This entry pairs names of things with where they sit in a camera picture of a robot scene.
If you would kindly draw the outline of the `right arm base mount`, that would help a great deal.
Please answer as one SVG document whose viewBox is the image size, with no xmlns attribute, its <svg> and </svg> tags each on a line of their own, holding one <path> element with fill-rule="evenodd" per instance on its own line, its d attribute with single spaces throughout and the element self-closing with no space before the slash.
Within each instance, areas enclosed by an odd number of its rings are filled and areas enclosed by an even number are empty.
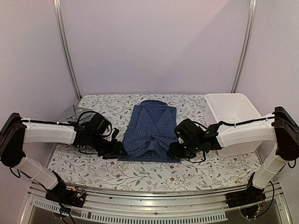
<svg viewBox="0 0 299 224">
<path fill-rule="evenodd" d="M 249 187 L 245 190 L 227 193 L 225 197 L 226 204 L 229 208 L 257 203 L 266 199 L 263 189 L 257 189 L 255 187 Z"/>
</svg>

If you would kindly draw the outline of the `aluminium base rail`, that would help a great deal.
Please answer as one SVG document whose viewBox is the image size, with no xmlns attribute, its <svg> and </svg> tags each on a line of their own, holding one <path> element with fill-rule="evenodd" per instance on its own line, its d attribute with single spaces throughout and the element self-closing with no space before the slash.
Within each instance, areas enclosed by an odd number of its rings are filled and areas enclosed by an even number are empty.
<svg viewBox="0 0 299 224">
<path fill-rule="evenodd" d="M 265 188 L 261 216 L 242 216 L 230 208 L 226 194 L 241 187 L 185 192 L 138 192 L 89 188 L 83 207 L 60 206 L 45 198 L 45 190 L 32 183 L 20 222 L 22 224 L 292 224 L 278 182 Z"/>
</svg>

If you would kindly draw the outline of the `grey folded shirt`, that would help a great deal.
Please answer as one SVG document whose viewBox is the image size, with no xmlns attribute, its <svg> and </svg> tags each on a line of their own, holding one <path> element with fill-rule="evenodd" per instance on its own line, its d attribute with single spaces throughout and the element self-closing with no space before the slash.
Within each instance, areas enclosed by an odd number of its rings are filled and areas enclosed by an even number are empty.
<svg viewBox="0 0 299 224">
<path fill-rule="evenodd" d="M 68 121 L 76 122 L 81 114 L 83 114 L 84 112 L 89 112 L 89 111 L 90 111 L 89 109 L 79 107 L 76 105 L 72 105 L 72 106 L 68 107 L 67 109 L 65 109 L 65 111 L 61 115 L 60 121 L 61 122 L 68 122 Z M 80 123 L 87 122 L 91 119 L 91 117 L 93 115 L 94 115 L 93 113 L 85 113 L 82 115 L 79 122 Z"/>
</svg>

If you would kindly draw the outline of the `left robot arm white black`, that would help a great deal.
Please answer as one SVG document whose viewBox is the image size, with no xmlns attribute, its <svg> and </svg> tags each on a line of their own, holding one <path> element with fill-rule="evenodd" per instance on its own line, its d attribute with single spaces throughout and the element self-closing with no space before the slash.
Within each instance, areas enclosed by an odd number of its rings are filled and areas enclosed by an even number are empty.
<svg viewBox="0 0 299 224">
<path fill-rule="evenodd" d="M 68 122 L 24 119 L 12 113 L 0 131 L 0 161 L 39 182 L 64 203 L 70 196 L 59 175 L 26 156 L 23 146 L 37 142 L 61 143 L 91 147 L 104 159 L 125 157 L 127 152 L 116 139 L 118 133 L 118 129 L 112 128 L 112 124 L 95 111 L 83 112 L 76 121 Z"/>
</svg>

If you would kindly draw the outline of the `white plastic basket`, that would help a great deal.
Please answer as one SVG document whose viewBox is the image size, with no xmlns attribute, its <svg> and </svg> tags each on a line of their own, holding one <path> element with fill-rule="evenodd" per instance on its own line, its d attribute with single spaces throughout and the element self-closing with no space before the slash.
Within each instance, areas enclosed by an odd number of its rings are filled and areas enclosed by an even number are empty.
<svg viewBox="0 0 299 224">
<path fill-rule="evenodd" d="M 261 115 L 251 101 L 241 93 L 210 93 L 205 95 L 205 123 L 207 126 L 224 121 L 239 123 L 260 118 Z M 218 150 L 221 157 L 238 156 L 254 152 L 261 142 L 242 143 Z"/>
</svg>

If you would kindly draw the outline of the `aluminium frame post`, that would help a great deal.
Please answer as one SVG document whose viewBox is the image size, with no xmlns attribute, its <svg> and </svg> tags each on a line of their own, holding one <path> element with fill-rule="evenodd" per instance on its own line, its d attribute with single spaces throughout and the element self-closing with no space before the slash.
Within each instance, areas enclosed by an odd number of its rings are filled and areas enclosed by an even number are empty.
<svg viewBox="0 0 299 224">
<path fill-rule="evenodd" d="M 68 70 L 68 73 L 70 76 L 70 81 L 71 81 L 76 98 L 81 99 L 82 95 L 81 95 L 81 92 L 79 89 L 79 84 L 78 84 L 78 81 L 77 81 L 77 78 L 76 78 L 76 75 L 74 72 L 73 64 L 71 61 L 70 50 L 69 50 L 66 32 L 65 32 L 65 28 L 64 28 L 61 1 L 53 0 L 53 5 L 54 5 L 56 22 L 57 22 L 58 34 L 59 34 L 60 42 L 62 45 L 62 51 L 63 51 L 64 59 L 66 62 L 66 67 L 67 67 L 67 70 Z"/>
<path fill-rule="evenodd" d="M 247 56 L 247 52 L 249 49 L 251 35 L 252 35 L 252 29 L 254 26 L 255 13 L 256 13 L 256 2 L 257 2 L 256 0 L 249 1 L 249 10 L 248 10 L 247 22 L 246 22 L 246 27 L 245 27 L 245 35 L 244 35 L 244 39 L 243 39 L 240 58 L 238 61 L 236 72 L 235 72 L 235 77 L 234 77 L 232 88 L 230 91 L 231 93 L 237 92 L 237 89 L 238 89 L 238 86 L 239 86 L 239 83 L 240 83 L 240 80 L 242 77 L 242 71 L 243 71 L 243 67 L 245 65 L 246 56 Z"/>
</svg>

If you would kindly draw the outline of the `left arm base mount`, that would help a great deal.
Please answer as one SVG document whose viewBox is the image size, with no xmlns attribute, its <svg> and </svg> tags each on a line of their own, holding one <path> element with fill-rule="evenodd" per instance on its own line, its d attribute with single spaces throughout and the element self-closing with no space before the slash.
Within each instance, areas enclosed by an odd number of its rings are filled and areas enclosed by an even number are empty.
<svg viewBox="0 0 299 224">
<path fill-rule="evenodd" d="M 82 208 L 85 203 L 86 191 L 78 187 L 71 189 L 55 187 L 51 190 L 47 190 L 45 198 L 63 205 Z"/>
</svg>

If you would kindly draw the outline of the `floral white tablecloth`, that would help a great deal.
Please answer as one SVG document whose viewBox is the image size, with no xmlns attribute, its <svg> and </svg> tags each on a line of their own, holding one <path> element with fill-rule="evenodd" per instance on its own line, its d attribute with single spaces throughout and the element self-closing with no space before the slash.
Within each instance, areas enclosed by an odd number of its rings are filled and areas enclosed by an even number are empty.
<svg viewBox="0 0 299 224">
<path fill-rule="evenodd" d="M 113 94 L 86 95 L 79 107 L 94 110 L 120 130 L 122 139 L 133 107 L 145 100 L 159 100 L 177 109 L 177 121 L 191 119 L 204 124 L 206 101 L 202 95 Z M 180 163 L 104 160 L 93 150 L 57 145 L 48 163 L 50 170 L 71 184 L 127 191 L 179 192 L 246 185 L 260 167 L 255 152 L 223 157 L 217 151 L 198 154 Z"/>
</svg>

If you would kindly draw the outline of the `left aluminium frame post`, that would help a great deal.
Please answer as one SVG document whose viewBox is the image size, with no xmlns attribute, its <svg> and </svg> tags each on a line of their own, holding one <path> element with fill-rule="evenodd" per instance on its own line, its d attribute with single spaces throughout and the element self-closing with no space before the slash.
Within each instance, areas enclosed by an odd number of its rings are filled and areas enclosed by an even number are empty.
<svg viewBox="0 0 299 224">
<path fill-rule="evenodd" d="M 78 81 L 77 81 L 77 78 L 76 78 L 76 75 L 74 72 L 73 64 L 71 61 L 70 50 L 69 50 L 66 32 L 65 32 L 65 28 L 64 28 L 61 1 L 53 0 L 53 5 L 54 5 L 56 22 L 57 22 L 58 34 L 59 34 L 60 42 L 62 45 L 62 51 L 63 51 L 64 59 L 66 62 L 66 67 L 67 67 L 67 70 L 68 70 L 68 73 L 70 76 L 70 81 L 71 81 L 76 98 L 81 99 L 82 95 L 81 95 L 81 92 L 79 89 L 79 84 L 78 84 Z"/>
</svg>

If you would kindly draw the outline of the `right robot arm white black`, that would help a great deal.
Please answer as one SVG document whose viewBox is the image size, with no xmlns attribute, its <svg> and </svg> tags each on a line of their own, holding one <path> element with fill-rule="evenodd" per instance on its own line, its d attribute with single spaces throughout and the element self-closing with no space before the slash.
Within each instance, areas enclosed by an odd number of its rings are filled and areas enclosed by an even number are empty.
<svg viewBox="0 0 299 224">
<path fill-rule="evenodd" d="M 196 153 L 222 150 L 245 143 L 274 141 L 275 146 L 262 166 L 252 175 L 250 187 L 242 192 L 242 200 L 252 203 L 268 182 L 289 162 L 299 157 L 299 126 L 285 108 L 275 107 L 274 112 L 258 119 L 235 124 L 220 121 L 206 130 L 190 119 L 185 119 L 174 129 L 183 142 L 169 146 L 167 155 L 172 159 L 190 159 Z"/>
</svg>

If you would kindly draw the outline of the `right aluminium frame post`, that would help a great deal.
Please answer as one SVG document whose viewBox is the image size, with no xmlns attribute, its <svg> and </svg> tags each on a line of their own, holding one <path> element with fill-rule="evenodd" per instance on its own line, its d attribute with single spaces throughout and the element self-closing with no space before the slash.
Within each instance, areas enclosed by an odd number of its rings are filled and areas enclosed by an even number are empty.
<svg viewBox="0 0 299 224">
<path fill-rule="evenodd" d="M 237 89 L 238 89 L 238 86 L 239 86 L 239 83 L 240 83 L 240 80 L 242 77 L 242 71 L 243 71 L 243 67 L 245 65 L 246 56 L 247 56 L 247 52 L 249 49 L 251 35 L 252 35 L 252 29 L 254 26 L 255 13 L 256 13 L 256 2 L 257 2 L 256 0 L 249 1 L 249 10 L 248 10 L 247 22 L 246 22 L 246 27 L 245 27 L 245 35 L 244 35 L 244 39 L 243 39 L 240 58 L 238 61 L 236 72 L 235 72 L 235 77 L 234 77 L 232 88 L 230 91 L 231 93 L 237 92 Z"/>
</svg>

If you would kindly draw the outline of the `blue checked long sleeve shirt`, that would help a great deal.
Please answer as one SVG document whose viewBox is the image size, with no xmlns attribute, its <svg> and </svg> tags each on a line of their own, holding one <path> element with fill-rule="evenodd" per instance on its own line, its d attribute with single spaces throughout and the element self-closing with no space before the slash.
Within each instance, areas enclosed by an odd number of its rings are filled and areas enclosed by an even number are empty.
<svg viewBox="0 0 299 224">
<path fill-rule="evenodd" d="M 127 156 L 120 161 L 180 163 L 167 155 L 169 146 L 177 142 L 174 132 L 177 109 L 158 100 L 145 100 L 135 105 L 123 136 Z"/>
</svg>

